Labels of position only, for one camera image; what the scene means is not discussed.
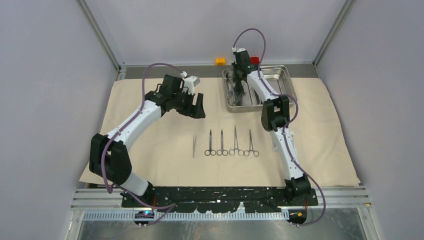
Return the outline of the straight steel scissors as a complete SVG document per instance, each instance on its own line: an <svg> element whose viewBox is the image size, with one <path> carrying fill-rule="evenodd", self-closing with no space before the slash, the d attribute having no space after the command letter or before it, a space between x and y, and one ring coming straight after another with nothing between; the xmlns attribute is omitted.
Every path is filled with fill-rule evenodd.
<svg viewBox="0 0 424 240"><path fill-rule="evenodd" d="M224 148L224 133L223 133L223 130L221 130L221 132L220 132L220 147L216 151L216 154L218 156L227 156L229 154L228 150L226 150Z"/></svg>

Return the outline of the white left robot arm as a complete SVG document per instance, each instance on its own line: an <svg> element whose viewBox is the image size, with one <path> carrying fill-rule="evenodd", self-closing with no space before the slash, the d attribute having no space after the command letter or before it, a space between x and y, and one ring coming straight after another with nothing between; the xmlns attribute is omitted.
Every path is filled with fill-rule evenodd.
<svg viewBox="0 0 424 240"><path fill-rule="evenodd" d="M134 194L141 207L153 202L152 184L137 176L132 169L129 150L141 134L165 113L177 113L193 119L204 119L203 94L195 94L200 83L197 76L165 75L156 90L143 96L142 103L119 126L107 134L95 134L90 143L88 168L93 174Z"/></svg>

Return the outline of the curved steel scissors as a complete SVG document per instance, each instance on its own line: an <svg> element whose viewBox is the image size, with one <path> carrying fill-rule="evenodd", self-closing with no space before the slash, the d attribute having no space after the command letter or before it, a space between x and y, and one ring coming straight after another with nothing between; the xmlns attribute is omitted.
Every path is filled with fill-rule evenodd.
<svg viewBox="0 0 424 240"><path fill-rule="evenodd" d="M209 130L209 137L208 137L208 148L204 151L205 156L215 156L217 154L217 151L213 149L213 136L212 136L212 130Z"/></svg>

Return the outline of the steel mesh instrument tray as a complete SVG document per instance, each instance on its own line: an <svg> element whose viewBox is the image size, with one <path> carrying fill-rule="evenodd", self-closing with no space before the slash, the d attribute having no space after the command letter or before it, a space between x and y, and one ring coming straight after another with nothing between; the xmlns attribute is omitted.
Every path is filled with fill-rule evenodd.
<svg viewBox="0 0 424 240"><path fill-rule="evenodd" d="M261 68L264 78L270 86L279 94L289 94L296 98L295 88L287 68L284 65L270 65ZM262 101L254 88L250 87L246 81L242 81L245 95L241 99L236 99L234 106L228 104L228 90L234 88L234 70L225 69L222 72L225 106L229 113L249 113L260 112Z"/></svg>

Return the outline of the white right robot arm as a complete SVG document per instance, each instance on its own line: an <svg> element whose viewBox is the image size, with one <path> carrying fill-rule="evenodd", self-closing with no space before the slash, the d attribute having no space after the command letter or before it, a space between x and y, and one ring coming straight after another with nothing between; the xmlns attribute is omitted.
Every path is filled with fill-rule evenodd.
<svg viewBox="0 0 424 240"><path fill-rule="evenodd" d="M270 133L274 148L279 152L286 171L284 198L291 205L299 205L310 194L312 187L307 173L298 162L289 129L289 124L293 121L290 115L290 101L297 107L297 100L292 95L278 93L266 80L259 65L252 63L246 49L232 47L232 53L235 56L232 66L236 82L247 82L262 101L262 127Z"/></svg>

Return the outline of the long steel needle holder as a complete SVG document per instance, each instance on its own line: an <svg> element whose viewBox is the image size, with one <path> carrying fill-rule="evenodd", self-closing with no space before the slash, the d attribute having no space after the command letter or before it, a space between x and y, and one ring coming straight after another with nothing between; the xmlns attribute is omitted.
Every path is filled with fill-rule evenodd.
<svg viewBox="0 0 424 240"><path fill-rule="evenodd" d="M233 136L234 136L233 148L229 149L228 153L229 153L230 156L238 155L239 157L243 157L244 151L239 148L239 142L238 142L238 136L237 136L237 127L236 126L234 126Z"/></svg>

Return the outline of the steel hemostat clamp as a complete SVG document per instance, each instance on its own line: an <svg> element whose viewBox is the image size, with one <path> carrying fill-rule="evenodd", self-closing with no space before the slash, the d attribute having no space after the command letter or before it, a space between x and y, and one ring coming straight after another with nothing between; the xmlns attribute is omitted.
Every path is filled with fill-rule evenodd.
<svg viewBox="0 0 424 240"><path fill-rule="evenodd" d="M249 147L248 147L248 150L243 151L243 155L245 157L249 157L250 155L253 155L254 157L258 157L260 155L259 151L254 149L253 136L252 136L251 129L249 129Z"/></svg>

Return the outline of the green white sterile packet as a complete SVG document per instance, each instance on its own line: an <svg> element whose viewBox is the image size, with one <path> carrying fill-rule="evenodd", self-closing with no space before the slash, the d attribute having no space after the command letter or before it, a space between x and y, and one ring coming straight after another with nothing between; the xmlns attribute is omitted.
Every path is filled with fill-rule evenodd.
<svg viewBox="0 0 424 240"><path fill-rule="evenodd" d="M277 144L276 144L276 142L274 140L272 140L272 150L274 152L277 152L278 151Z"/></svg>

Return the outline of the steel tweezers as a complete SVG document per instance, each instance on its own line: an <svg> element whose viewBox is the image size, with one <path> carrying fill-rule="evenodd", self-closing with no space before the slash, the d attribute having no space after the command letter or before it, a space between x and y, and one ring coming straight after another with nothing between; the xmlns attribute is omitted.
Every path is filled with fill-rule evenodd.
<svg viewBox="0 0 424 240"><path fill-rule="evenodd" d="M193 141L192 141L192 157L195 157L196 154L196 143L197 143L197 135L193 135Z"/></svg>

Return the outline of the cream cloth wrap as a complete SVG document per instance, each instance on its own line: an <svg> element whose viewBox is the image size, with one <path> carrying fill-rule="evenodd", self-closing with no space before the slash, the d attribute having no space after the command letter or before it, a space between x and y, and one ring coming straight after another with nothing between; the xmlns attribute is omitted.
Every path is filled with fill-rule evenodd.
<svg viewBox="0 0 424 240"><path fill-rule="evenodd" d="M356 186L360 180L349 155L330 94L319 78L292 78L299 111L289 125L298 162L321 187ZM129 150L133 171L155 186L282 187L286 171L260 112L230 113L220 77L202 78L195 90L204 95L205 118L193 119L172 110L150 125ZM205 156L209 133L212 148L249 149L249 130L259 156ZM193 135L196 135L195 157Z"/></svg>

